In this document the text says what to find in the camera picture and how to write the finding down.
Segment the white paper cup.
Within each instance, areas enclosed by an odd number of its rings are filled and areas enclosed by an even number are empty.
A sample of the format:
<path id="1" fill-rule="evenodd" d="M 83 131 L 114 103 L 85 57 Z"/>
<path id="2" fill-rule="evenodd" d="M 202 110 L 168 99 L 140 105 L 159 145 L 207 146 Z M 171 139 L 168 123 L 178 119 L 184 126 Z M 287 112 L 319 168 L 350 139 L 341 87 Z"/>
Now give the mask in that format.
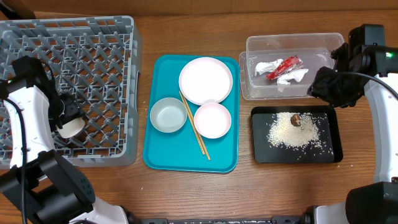
<path id="1" fill-rule="evenodd" d="M 71 138 L 85 127 L 85 122 L 82 118 L 75 118 L 70 122 L 64 124 L 62 128 L 58 128 L 57 131 L 61 135 L 62 138 Z"/>

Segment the white napkin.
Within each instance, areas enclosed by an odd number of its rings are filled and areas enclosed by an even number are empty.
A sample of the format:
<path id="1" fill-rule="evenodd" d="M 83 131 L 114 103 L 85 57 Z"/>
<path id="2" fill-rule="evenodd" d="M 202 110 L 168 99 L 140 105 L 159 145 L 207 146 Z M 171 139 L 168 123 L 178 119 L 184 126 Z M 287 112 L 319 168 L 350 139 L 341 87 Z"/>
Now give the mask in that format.
<path id="1" fill-rule="evenodd" d="M 273 72 L 285 59 L 277 59 L 271 62 L 259 62 L 255 66 L 254 76 L 267 75 L 270 72 Z M 297 83 L 301 82 L 305 74 L 308 72 L 307 68 L 302 67 L 301 69 L 292 70 L 291 72 L 287 72 L 280 76 L 279 78 L 274 79 L 278 86 L 278 91 L 283 92 L 284 88 L 290 85 L 290 82 L 293 80 Z"/>

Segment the red snack wrapper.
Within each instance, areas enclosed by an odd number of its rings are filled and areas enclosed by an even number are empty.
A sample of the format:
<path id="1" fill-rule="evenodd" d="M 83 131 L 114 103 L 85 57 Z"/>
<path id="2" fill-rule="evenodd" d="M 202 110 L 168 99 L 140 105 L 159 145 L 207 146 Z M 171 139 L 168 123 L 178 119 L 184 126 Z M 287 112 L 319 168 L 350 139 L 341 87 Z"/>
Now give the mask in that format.
<path id="1" fill-rule="evenodd" d="M 292 70 L 296 69 L 301 69 L 302 67 L 303 67 L 302 60 L 297 55 L 295 55 L 285 59 L 273 72 L 267 74 L 266 77 L 269 80 L 274 80 L 287 72 L 291 72 Z"/>

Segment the brown food chunk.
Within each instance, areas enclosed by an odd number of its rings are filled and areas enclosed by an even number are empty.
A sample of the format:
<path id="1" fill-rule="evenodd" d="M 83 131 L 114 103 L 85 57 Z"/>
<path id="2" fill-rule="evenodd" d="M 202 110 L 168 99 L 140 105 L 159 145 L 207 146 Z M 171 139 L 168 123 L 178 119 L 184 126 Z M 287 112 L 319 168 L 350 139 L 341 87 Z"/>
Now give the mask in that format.
<path id="1" fill-rule="evenodd" d="M 301 118 L 299 114 L 293 114 L 290 118 L 290 122 L 293 126 L 301 126 Z"/>

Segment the rice grains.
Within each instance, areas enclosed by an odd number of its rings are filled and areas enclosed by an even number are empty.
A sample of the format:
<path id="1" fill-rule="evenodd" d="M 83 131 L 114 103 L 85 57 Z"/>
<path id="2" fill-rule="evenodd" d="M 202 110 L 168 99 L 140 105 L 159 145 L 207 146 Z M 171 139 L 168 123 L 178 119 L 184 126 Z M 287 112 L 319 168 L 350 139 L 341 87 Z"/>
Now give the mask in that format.
<path id="1" fill-rule="evenodd" d="M 293 126 L 290 118 L 299 114 L 301 126 Z M 269 149 L 282 154 L 286 162 L 332 162 L 333 144 L 326 113 L 281 112 L 271 115 L 266 139 Z"/>

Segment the grey-green ceramic bowl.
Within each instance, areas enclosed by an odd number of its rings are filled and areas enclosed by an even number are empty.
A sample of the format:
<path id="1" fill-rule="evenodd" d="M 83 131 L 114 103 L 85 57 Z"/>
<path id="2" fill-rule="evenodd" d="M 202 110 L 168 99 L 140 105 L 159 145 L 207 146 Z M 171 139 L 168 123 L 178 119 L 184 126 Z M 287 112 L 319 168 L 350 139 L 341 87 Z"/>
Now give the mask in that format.
<path id="1" fill-rule="evenodd" d="M 150 122 L 156 130 L 163 133 L 178 131 L 187 120 L 184 104 L 176 98 L 163 98 L 150 110 Z"/>

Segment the pink-white small bowl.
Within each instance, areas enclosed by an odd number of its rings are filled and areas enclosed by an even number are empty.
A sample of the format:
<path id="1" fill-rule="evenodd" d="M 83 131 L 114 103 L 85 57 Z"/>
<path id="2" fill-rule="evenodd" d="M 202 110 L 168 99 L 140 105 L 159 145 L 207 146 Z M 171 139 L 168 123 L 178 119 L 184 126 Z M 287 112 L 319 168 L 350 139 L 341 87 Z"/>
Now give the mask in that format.
<path id="1" fill-rule="evenodd" d="M 196 130 L 205 138 L 223 137 L 232 125 L 229 111 L 219 103 L 207 103 L 199 107 L 194 115 Z"/>

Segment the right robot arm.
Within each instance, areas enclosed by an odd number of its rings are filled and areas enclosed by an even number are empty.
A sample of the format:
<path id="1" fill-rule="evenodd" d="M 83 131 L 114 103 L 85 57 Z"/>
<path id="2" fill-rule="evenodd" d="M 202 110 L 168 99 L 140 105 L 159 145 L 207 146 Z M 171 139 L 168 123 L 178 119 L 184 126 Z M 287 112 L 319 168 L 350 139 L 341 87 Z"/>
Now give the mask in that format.
<path id="1" fill-rule="evenodd" d="M 302 221 L 397 223 L 397 49 L 344 43 L 331 57 L 334 68 L 320 68 L 307 93 L 334 108 L 366 97 L 376 144 L 374 183 L 350 190 L 344 202 L 308 209 Z"/>

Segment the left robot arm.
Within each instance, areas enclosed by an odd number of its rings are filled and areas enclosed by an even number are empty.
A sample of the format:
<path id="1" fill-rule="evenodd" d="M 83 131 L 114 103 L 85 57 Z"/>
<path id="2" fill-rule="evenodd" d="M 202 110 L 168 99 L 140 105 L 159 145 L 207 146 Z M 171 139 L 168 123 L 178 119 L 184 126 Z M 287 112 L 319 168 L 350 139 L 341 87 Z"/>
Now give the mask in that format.
<path id="1" fill-rule="evenodd" d="M 101 200 L 86 176 L 55 149 L 49 100 L 37 87 L 3 84 L 1 98 L 12 129 L 12 161 L 1 193 L 21 211 L 23 223 L 131 223 L 120 206 Z"/>

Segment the clear plastic waste bin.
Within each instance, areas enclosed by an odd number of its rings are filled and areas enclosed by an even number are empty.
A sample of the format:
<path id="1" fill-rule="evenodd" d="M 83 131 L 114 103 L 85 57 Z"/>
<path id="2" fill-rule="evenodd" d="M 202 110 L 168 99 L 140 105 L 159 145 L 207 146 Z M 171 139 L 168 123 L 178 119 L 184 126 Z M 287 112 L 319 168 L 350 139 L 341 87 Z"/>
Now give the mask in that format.
<path id="1" fill-rule="evenodd" d="M 245 100 L 307 98 L 307 89 L 321 67 L 333 68 L 331 52 L 344 43 L 339 33 L 280 34 L 248 37 L 239 55 L 241 91 Z M 264 64 L 297 56 L 308 72 L 301 82 L 278 85 L 266 77 Z"/>

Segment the grey plastic dish rack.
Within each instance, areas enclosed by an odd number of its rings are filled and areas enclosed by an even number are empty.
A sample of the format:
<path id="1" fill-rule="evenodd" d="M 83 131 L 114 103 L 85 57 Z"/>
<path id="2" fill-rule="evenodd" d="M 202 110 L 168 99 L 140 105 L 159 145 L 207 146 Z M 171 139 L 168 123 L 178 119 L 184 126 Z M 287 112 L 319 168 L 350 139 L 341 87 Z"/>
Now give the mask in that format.
<path id="1" fill-rule="evenodd" d="M 1 78 L 11 63 L 31 56 L 48 63 L 59 93 L 76 98 L 85 127 L 65 139 L 53 133 L 59 154 L 78 167 L 129 166 L 137 156 L 137 78 L 142 38 L 129 16 L 1 22 Z"/>

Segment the black rectangular tray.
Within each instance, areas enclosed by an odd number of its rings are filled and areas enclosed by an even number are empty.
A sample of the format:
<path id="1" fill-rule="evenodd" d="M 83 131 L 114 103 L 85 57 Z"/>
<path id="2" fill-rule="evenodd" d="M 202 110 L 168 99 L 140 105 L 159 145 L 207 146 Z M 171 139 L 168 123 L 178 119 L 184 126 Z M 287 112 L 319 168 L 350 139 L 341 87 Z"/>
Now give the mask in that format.
<path id="1" fill-rule="evenodd" d="M 331 140 L 333 144 L 334 161 L 332 162 L 315 162 L 312 164 L 336 163 L 343 159 L 343 150 L 341 146 L 340 132 L 336 112 L 328 106 L 258 106 L 251 111 L 252 124 L 252 144 L 254 150 L 254 159 L 256 162 L 265 163 L 285 163 L 285 164 L 311 164 L 310 162 L 286 162 L 282 158 L 282 154 L 275 149 L 269 149 L 270 144 L 267 142 L 266 136 L 270 130 L 268 122 L 272 121 L 271 115 L 281 112 L 293 113 L 326 113 L 329 120 L 329 128 L 331 132 Z"/>

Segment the right wooden chopstick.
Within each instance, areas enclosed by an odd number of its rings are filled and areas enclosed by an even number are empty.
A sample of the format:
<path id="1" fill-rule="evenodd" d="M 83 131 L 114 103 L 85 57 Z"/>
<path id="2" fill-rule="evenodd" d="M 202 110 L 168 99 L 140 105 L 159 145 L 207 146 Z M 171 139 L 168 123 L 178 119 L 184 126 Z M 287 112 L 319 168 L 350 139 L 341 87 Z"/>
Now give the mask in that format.
<path id="1" fill-rule="evenodd" d="M 206 154 L 205 154 L 205 156 L 207 157 L 207 159 L 210 161 L 211 160 L 211 157 L 210 157 L 210 155 L 209 155 L 209 153 L 208 153 L 208 150 L 207 150 L 207 148 L 206 148 L 206 146 L 205 146 L 205 150 L 206 150 Z"/>

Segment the wooden chopstick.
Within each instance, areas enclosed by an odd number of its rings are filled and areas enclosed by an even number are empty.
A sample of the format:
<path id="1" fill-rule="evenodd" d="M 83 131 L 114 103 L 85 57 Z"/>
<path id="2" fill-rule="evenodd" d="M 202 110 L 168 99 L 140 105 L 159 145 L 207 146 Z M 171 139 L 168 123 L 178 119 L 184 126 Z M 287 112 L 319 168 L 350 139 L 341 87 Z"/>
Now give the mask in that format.
<path id="1" fill-rule="evenodd" d="M 184 104 L 184 106 L 186 108 L 186 111 L 187 111 L 187 114 L 188 114 L 188 118 L 189 118 L 191 126 L 193 128 L 193 132 L 195 134 L 195 137 L 196 137 L 196 139 L 197 139 L 197 141 L 199 143 L 201 152 L 202 152 L 203 155 L 205 155 L 206 154 L 205 145 L 204 145 L 204 142 L 203 142 L 201 136 L 199 135 L 198 131 L 195 128 L 192 111 L 191 111 L 191 109 L 190 109 L 190 107 L 188 105 L 188 102 L 187 102 L 186 98 L 183 96 L 181 91 L 179 92 L 179 94 L 180 94 L 182 102 L 183 102 L 183 104 Z"/>
<path id="2" fill-rule="evenodd" d="M 205 156 L 207 157 L 207 159 L 210 161 L 211 160 L 211 157 L 210 157 L 210 155 L 209 155 L 209 153 L 208 153 L 208 150 L 207 150 L 207 148 L 206 148 L 206 146 L 205 146 L 205 150 L 206 150 L 206 154 L 205 154 Z"/>

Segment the large white round plate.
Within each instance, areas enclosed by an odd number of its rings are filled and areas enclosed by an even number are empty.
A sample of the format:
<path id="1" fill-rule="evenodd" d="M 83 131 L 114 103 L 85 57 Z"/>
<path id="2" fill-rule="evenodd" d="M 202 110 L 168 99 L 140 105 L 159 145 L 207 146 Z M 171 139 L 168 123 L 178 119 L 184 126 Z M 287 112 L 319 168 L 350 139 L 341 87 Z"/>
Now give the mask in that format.
<path id="1" fill-rule="evenodd" d="M 183 67 L 178 84 L 183 96 L 193 104 L 221 103 L 233 88 L 233 76 L 222 61 L 200 57 Z"/>

